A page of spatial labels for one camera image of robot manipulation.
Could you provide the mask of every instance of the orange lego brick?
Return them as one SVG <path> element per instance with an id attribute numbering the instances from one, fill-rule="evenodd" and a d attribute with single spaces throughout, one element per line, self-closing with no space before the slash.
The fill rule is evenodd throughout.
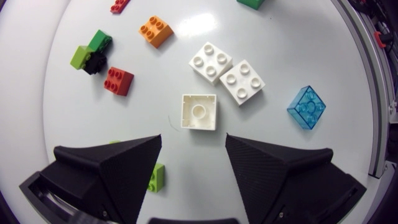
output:
<path id="1" fill-rule="evenodd" d="M 174 33 L 169 25 L 157 16 L 152 16 L 138 32 L 156 48 Z"/>
<path id="2" fill-rule="evenodd" d="M 104 88 L 114 94 L 127 96 L 134 75 L 118 68 L 111 67 L 104 82 Z"/>

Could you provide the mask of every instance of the red lego brick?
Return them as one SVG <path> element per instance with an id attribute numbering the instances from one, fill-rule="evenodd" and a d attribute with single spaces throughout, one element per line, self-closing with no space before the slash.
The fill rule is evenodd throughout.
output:
<path id="1" fill-rule="evenodd" d="M 116 0 L 114 2 L 114 5 L 111 7 L 111 12 L 113 14 L 115 13 L 122 13 L 124 7 L 126 6 L 127 3 L 129 3 L 130 0 Z"/>
<path id="2" fill-rule="evenodd" d="M 104 88 L 114 94 L 127 96 L 133 78 L 133 74 L 111 67 L 104 82 Z"/>

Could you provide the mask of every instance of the red component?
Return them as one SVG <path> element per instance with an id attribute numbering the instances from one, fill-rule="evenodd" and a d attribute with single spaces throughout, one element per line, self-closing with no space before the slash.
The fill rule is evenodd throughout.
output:
<path id="1" fill-rule="evenodd" d="M 379 45 L 380 48 L 384 48 L 387 45 L 383 44 L 383 42 L 381 42 L 380 35 L 381 35 L 381 33 L 379 31 L 374 32 L 374 38 L 376 38 L 377 44 Z"/>
<path id="2" fill-rule="evenodd" d="M 111 7 L 111 12 L 113 14 L 115 13 L 122 13 L 124 7 L 126 6 L 127 3 L 129 3 L 130 0 L 116 0 L 114 2 L 114 5 Z"/>
<path id="3" fill-rule="evenodd" d="M 127 96 L 134 75 L 118 68 L 111 67 L 104 82 L 104 88 L 114 94 Z"/>

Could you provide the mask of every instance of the metal frame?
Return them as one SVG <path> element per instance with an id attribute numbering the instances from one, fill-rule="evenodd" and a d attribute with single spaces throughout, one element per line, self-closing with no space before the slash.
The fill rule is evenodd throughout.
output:
<path id="1" fill-rule="evenodd" d="M 368 78 L 373 108 L 373 145 L 369 175 L 380 178 L 386 161 L 390 119 L 395 115 L 395 94 L 386 53 L 374 39 L 375 28 L 365 14 L 347 0 L 331 0 L 351 32 Z"/>

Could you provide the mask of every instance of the dark green lego brick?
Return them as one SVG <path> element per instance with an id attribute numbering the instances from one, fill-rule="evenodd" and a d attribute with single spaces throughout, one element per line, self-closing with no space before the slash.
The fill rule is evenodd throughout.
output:
<path id="1" fill-rule="evenodd" d="M 237 0 L 237 2 L 240 2 L 242 4 L 245 4 L 255 10 L 259 9 L 261 4 L 264 2 L 264 0 Z"/>
<path id="2" fill-rule="evenodd" d="M 88 46 L 95 52 L 102 53 L 111 41 L 112 37 L 110 35 L 105 34 L 102 30 L 98 30 Z"/>
<path id="3" fill-rule="evenodd" d="M 156 163 L 148 184 L 148 190 L 157 193 L 164 186 L 164 165 Z"/>
<path id="4" fill-rule="evenodd" d="M 73 55 L 72 60 L 70 60 L 70 65 L 73 66 L 75 69 L 81 69 L 86 66 L 86 61 L 90 59 L 90 53 L 94 52 L 88 46 L 79 46 Z"/>

